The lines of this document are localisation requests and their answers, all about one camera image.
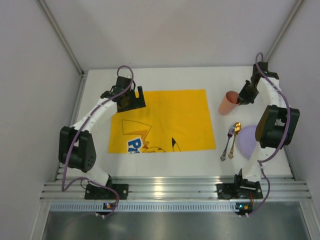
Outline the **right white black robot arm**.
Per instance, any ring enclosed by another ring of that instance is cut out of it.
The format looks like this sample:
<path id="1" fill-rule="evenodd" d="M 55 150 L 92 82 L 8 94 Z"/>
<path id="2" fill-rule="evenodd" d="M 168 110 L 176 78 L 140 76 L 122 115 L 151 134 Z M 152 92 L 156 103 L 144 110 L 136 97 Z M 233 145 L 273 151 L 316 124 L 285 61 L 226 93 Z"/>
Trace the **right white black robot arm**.
<path id="1" fill-rule="evenodd" d="M 300 111 L 291 108 L 281 91 L 279 76 L 268 70 L 268 63 L 259 61 L 253 65 L 252 76 L 246 80 L 237 103 L 248 105 L 261 96 L 265 110 L 255 129 L 257 142 L 249 162 L 234 176 L 235 193 L 238 198 L 263 197 L 260 180 L 264 166 L 283 146 L 291 143 Z"/>

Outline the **pink plastic cup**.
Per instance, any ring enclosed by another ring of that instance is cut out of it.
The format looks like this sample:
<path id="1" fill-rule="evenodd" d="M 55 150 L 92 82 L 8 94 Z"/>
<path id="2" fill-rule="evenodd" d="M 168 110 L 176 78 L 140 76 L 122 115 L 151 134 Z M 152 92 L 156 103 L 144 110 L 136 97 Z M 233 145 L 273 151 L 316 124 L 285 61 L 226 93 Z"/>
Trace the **pink plastic cup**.
<path id="1" fill-rule="evenodd" d="M 219 105 L 218 113 L 221 116 L 227 116 L 232 112 L 239 105 L 238 96 L 236 91 L 228 91 Z"/>

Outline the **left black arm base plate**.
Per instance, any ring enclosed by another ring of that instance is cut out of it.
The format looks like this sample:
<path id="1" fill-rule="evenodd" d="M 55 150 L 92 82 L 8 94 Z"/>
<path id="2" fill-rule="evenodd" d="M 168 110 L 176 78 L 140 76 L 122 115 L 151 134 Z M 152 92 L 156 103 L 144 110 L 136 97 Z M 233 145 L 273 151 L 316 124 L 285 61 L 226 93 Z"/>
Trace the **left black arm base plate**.
<path id="1" fill-rule="evenodd" d="M 119 195 L 120 200 L 126 200 L 129 193 L 128 184 L 113 184 L 112 189 Z M 91 184 L 86 185 L 85 200 L 115 200 L 116 194 L 110 190 Z"/>

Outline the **gold metal spoon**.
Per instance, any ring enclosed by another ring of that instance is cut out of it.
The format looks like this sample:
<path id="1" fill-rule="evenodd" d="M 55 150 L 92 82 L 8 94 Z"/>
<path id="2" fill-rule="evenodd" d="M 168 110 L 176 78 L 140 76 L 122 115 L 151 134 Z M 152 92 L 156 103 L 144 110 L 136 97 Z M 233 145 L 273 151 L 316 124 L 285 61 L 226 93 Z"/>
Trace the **gold metal spoon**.
<path id="1" fill-rule="evenodd" d="M 234 124 L 233 142 L 232 142 L 229 154 L 228 154 L 229 159 L 232 159 L 234 157 L 235 141 L 236 141 L 236 137 L 240 133 L 241 129 L 242 129 L 241 123 L 240 122 L 236 122 Z"/>

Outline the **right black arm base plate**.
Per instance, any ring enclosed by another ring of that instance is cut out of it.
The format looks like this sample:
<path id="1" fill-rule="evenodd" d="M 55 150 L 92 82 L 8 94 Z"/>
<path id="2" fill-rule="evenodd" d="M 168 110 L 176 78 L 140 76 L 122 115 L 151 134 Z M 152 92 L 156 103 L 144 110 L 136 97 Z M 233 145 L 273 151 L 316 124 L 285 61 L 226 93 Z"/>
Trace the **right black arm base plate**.
<path id="1" fill-rule="evenodd" d="M 235 183 L 220 183 L 216 185 L 218 199 L 262 199 L 260 184 L 236 185 Z"/>

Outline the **yellow printed cloth placemat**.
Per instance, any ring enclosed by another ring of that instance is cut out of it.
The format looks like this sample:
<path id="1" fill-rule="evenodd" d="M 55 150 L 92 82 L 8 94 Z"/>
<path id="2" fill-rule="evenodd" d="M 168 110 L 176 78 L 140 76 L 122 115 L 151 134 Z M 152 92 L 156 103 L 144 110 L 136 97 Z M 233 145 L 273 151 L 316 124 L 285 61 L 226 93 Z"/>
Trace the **yellow printed cloth placemat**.
<path id="1" fill-rule="evenodd" d="M 110 154 L 214 150 L 215 136 L 204 89 L 144 92 L 146 106 L 112 117 Z"/>

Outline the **purple metal fork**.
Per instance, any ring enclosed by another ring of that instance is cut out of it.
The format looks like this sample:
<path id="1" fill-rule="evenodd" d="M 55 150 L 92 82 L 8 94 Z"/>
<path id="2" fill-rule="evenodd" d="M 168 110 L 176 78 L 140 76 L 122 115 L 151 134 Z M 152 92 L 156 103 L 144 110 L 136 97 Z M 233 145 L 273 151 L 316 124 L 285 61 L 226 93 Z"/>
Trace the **purple metal fork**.
<path id="1" fill-rule="evenodd" d="M 223 162 L 226 160 L 226 154 L 227 154 L 227 149 L 228 149 L 228 145 L 229 145 L 229 142 L 230 142 L 230 139 L 232 138 L 232 136 L 234 135 L 234 132 L 235 132 L 235 125 L 232 125 L 230 126 L 229 130 L 228 130 L 228 133 L 227 133 L 227 142 L 226 142 L 226 145 L 225 145 L 225 148 L 220 156 L 220 160 Z"/>

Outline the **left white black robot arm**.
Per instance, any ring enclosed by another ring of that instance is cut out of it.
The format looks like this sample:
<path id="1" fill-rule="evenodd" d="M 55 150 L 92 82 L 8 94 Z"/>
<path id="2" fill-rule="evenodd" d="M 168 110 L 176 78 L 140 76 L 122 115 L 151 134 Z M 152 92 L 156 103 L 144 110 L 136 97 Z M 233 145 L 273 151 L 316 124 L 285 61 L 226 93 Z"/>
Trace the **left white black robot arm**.
<path id="1" fill-rule="evenodd" d="M 68 169 L 84 173 L 83 180 L 99 187 L 111 183 L 111 176 L 99 164 L 105 155 L 103 133 L 115 114 L 146 107 L 142 86 L 132 78 L 118 76 L 116 84 L 99 97 L 94 107 L 77 123 L 64 126 L 59 133 L 58 160 L 64 164 L 62 178 Z"/>

